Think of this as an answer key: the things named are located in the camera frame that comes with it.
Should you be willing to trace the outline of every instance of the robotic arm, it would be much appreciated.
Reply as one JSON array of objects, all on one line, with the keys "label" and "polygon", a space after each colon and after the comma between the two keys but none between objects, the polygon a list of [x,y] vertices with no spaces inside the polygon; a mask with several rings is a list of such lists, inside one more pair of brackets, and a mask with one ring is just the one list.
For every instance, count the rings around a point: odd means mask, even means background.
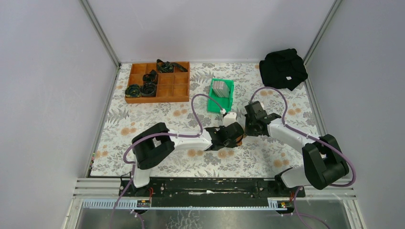
[{"label": "robotic arm", "polygon": [[[267,114],[259,101],[248,104],[245,109],[247,112],[245,130],[236,122],[236,114],[228,113],[224,115],[224,125],[205,128],[199,137],[180,137],[179,135],[195,135],[200,132],[174,131],[168,129],[164,123],[158,123],[135,137],[132,143],[151,134],[175,134],[175,136],[158,136],[156,141],[150,138],[134,147],[133,152],[138,162],[133,177],[134,185],[136,187],[147,185],[151,169],[174,150],[233,148],[238,146],[244,134],[273,137],[302,153],[304,166],[289,168],[275,176],[279,188],[312,185],[317,189],[323,189],[349,173],[347,163],[342,157],[318,142],[286,128],[281,116],[275,113]],[[320,137],[320,140],[340,150],[333,136],[325,135]]]}]

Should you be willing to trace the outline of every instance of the stack of cards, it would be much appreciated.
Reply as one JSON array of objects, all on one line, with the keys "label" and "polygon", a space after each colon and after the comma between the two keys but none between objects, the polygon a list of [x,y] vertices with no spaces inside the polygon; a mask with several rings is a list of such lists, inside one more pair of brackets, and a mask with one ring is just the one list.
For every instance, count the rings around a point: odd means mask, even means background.
[{"label": "stack of cards", "polygon": [[228,85],[226,85],[224,81],[214,81],[213,91],[215,92],[216,96],[221,98],[229,98],[229,94],[231,93]]}]

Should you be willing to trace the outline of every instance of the tabletop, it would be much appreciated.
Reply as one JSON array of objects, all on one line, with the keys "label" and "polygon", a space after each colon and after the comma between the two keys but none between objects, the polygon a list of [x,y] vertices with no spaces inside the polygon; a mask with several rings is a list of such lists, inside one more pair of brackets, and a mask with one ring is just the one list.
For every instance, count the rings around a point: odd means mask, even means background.
[{"label": "tabletop", "polygon": [[[190,102],[127,104],[124,92],[129,79],[131,64],[123,64],[117,79],[107,119],[94,152],[90,176],[120,176],[131,170],[123,161],[131,140],[158,122],[169,129],[199,130]],[[254,90],[262,87],[259,65],[254,63],[191,63],[190,98],[195,94],[208,94],[212,78],[234,81],[232,111],[238,118],[245,113]],[[298,126],[306,133],[317,134],[304,83],[293,91],[281,89],[288,101],[286,122]],[[264,89],[255,100],[265,105],[268,114],[282,114],[284,102],[277,92]],[[195,110],[203,127],[222,124],[222,116],[207,112],[207,98],[195,99]],[[303,165],[302,155],[283,142],[267,137],[243,139],[236,148],[219,151],[173,151],[151,171],[152,177],[273,177],[289,167]],[[135,160],[132,153],[127,160]]]}]

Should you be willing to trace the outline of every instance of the floral tablecloth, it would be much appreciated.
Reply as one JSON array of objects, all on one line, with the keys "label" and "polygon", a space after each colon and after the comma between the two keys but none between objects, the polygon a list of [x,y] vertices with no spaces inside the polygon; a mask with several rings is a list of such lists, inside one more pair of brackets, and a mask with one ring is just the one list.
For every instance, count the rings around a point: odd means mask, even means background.
[{"label": "floral tablecloth", "polygon": [[[234,81],[232,111],[238,118],[245,112],[245,105],[252,96],[252,89],[262,85],[258,64],[250,63],[195,63],[190,64],[190,98],[198,93],[208,94],[212,78]],[[165,122],[169,129],[198,130],[190,102],[161,104],[127,104],[124,90],[131,64],[123,64],[118,76],[111,106],[108,111],[98,149],[94,153],[91,176],[120,176],[131,170],[122,156],[136,135],[158,122]],[[294,91],[281,90],[288,100],[288,123],[301,127],[305,132],[317,134],[305,86]],[[284,103],[271,90],[262,90],[256,99],[263,102],[267,113],[282,114]],[[195,108],[204,127],[218,126],[221,115],[206,110],[207,99],[195,99]],[[132,153],[128,160],[134,160]],[[157,167],[153,177],[273,177],[289,168],[302,165],[302,156],[277,139],[246,137],[237,148],[219,151],[174,151]]]}]

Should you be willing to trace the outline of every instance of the gray floor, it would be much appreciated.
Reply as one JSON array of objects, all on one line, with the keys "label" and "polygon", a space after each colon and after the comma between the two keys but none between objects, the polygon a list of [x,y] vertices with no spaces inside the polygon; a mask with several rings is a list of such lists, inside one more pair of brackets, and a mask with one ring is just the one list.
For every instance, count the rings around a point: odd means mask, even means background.
[{"label": "gray floor", "polygon": [[[337,201],[298,201],[301,213],[326,221],[332,229],[349,229],[344,205]],[[110,209],[82,209],[78,229],[108,229]],[[297,216],[280,217],[275,211],[242,210],[150,210],[142,214],[146,229],[300,229],[305,228]],[[113,229],[141,229],[141,222],[129,210],[117,210]],[[326,228],[313,219],[306,219],[313,229]]]}]

